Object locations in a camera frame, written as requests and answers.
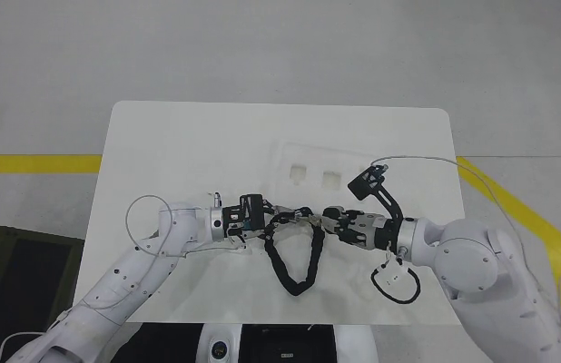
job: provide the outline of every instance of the concrete floor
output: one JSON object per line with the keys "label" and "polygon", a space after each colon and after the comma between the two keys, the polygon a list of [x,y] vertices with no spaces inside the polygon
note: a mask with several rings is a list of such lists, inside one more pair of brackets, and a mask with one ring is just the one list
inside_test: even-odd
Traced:
{"label": "concrete floor", "polygon": [[[121,100],[440,107],[457,154],[561,230],[561,0],[0,1],[0,153],[101,153]],[[95,184],[0,175],[0,224],[84,238]],[[487,361],[461,327],[375,333],[385,362]]]}

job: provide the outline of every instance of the yellow tape line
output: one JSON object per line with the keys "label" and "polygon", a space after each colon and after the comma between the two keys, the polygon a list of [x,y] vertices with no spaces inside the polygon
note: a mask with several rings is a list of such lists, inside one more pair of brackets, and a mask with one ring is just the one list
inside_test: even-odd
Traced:
{"label": "yellow tape line", "polygon": [[[469,168],[471,171],[477,172],[485,182],[488,183],[490,188],[492,188],[492,191],[495,193],[498,201],[500,201],[500,204],[502,204],[508,215],[525,226],[529,231],[533,232],[533,234],[545,243],[546,255],[551,263],[555,284],[557,284],[561,277],[561,231],[542,218],[538,213],[528,208],[521,200],[498,185],[465,158],[458,156],[457,162]],[[458,168],[458,173],[462,179],[494,202],[482,181],[462,168]]]}
{"label": "yellow tape line", "polygon": [[101,155],[0,155],[0,173],[98,173]]}
{"label": "yellow tape line", "polygon": [[[102,155],[0,155],[0,173],[98,173]],[[498,185],[465,158],[458,163],[477,172],[492,188],[505,211],[545,243],[555,282],[561,277],[561,232]],[[484,184],[470,172],[458,168],[460,177],[492,201]]]}

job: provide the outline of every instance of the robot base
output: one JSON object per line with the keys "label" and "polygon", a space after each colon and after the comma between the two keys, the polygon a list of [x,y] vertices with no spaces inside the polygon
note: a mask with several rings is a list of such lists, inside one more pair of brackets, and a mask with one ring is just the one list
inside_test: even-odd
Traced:
{"label": "robot base", "polygon": [[368,325],[205,324],[196,363],[379,363]]}

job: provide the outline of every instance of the white tabletop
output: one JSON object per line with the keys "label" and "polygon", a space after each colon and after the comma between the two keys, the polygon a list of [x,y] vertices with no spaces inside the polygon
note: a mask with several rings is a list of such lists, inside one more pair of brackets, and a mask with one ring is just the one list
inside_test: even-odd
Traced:
{"label": "white tabletop", "polygon": [[[273,204],[329,205],[385,213],[377,201],[358,202],[347,183],[380,156],[454,158],[448,114],[439,109],[239,103],[120,102],[113,108],[75,292],[79,300],[131,248],[123,226],[128,205],[154,193],[168,201],[224,205],[245,193]],[[406,216],[447,223],[464,217],[458,173],[433,161],[388,162],[385,187]],[[295,180],[290,171],[306,170]],[[157,228],[157,201],[133,208],[136,236]],[[291,276],[303,280],[310,237],[275,235]],[[399,306],[373,288],[369,274],[385,259],[328,236],[317,280],[298,297],[278,282],[261,240],[251,253],[208,251],[177,269],[129,321],[222,323],[458,324],[434,275],[415,269],[422,293]],[[413,293],[402,281],[391,291]]]}

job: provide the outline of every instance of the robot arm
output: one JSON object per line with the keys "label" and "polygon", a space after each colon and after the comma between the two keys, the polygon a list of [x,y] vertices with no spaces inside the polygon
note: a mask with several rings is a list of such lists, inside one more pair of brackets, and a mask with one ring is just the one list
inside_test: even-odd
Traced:
{"label": "robot arm", "polygon": [[349,244],[390,250],[402,261],[428,266],[467,334],[496,362],[561,362],[561,322],[545,302],[517,246],[477,221],[438,226],[403,218],[382,186],[383,166],[349,184],[363,200],[376,196],[391,218],[329,207],[323,226]]}
{"label": "robot arm", "polygon": [[198,245],[196,210],[171,207],[172,217],[167,209],[160,211],[158,236],[138,243],[151,254],[131,247],[60,321],[7,362],[95,362],[113,334],[172,273],[176,256]]}
{"label": "robot arm", "polygon": [[[215,193],[214,206],[202,225],[197,208],[185,203],[168,208],[166,203],[160,209],[157,236],[135,242],[81,301],[7,362],[95,362],[115,332],[168,278],[180,257],[200,250],[205,242],[255,237],[264,229],[264,214],[279,208],[259,194],[243,195],[239,205],[222,207],[220,194]],[[198,241],[200,229],[205,229],[204,242]]]}

